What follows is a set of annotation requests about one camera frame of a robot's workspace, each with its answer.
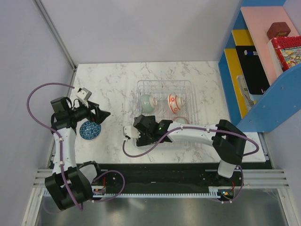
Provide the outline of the green glass bowl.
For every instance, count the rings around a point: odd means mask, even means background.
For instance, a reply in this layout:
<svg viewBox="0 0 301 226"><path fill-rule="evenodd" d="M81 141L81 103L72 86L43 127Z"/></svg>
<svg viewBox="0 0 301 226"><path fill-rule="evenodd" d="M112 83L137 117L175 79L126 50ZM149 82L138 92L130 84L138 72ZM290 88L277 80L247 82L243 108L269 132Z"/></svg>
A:
<svg viewBox="0 0 301 226"><path fill-rule="evenodd" d="M158 105L157 99L150 94L142 94L140 103L144 113L154 112Z"/></svg>

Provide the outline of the blue triangle patterned bowl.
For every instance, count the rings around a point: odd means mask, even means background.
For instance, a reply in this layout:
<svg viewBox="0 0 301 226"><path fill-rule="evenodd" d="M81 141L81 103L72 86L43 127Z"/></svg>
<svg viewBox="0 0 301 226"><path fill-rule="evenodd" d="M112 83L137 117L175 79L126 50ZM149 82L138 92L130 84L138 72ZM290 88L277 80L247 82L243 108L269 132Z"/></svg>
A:
<svg viewBox="0 0 301 226"><path fill-rule="evenodd" d="M86 121L81 125L79 134L85 140L92 140L100 135L101 130L102 127L100 124L92 121Z"/></svg>

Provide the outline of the leaf patterned bowl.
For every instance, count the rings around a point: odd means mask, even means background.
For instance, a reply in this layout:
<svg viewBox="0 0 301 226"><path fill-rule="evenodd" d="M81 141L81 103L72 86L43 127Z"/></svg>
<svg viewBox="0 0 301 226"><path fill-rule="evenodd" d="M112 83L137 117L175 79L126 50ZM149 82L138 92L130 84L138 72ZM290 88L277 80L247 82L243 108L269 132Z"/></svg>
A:
<svg viewBox="0 0 301 226"><path fill-rule="evenodd" d="M187 118L181 117L181 116L173 118L173 121L175 121L177 123L181 123L181 124L189 124L190 123Z"/></svg>

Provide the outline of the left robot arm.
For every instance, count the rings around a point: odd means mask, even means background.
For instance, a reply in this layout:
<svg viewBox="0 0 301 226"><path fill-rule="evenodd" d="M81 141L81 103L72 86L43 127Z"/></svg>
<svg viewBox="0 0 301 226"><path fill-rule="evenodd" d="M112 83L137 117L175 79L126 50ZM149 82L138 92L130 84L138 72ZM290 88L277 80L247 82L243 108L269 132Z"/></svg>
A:
<svg viewBox="0 0 301 226"><path fill-rule="evenodd" d="M99 126L110 116L99 105L88 102L78 107L69 105L68 97L51 101L54 113L51 128L55 139L55 159L52 175L45 179L45 186L60 210L73 206L83 207L83 203L92 198L92 186L103 181L103 173L95 161L85 162L78 167L75 159L75 140L78 122L83 119Z"/></svg>

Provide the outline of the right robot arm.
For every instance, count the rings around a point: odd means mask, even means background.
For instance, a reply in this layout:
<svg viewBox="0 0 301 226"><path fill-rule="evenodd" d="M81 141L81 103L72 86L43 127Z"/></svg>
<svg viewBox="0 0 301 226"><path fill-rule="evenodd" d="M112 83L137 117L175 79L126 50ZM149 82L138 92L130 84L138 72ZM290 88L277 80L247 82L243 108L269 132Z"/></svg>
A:
<svg viewBox="0 0 301 226"><path fill-rule="evenodd" d="M223 186L232 180L236 166L242 162L247 136L228 120L199 126L172 120L156 122L155 116L140 115L133 126L140 133L139 146L182 141L212 146L221 159L215 179Z"/></svg>

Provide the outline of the orange patterned bowl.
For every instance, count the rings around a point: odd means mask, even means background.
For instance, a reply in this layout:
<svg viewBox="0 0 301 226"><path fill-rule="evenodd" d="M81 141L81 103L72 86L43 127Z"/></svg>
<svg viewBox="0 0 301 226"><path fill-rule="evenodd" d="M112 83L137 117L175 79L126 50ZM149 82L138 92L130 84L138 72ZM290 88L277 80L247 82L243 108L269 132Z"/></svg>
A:
<svg viewBox="0 0 301 226"><path fill-rule="evenodd" d="M184 106L184 100L182 97L176 94L170 94L167 98L168 107L172 113L176 114Z"/></svg>

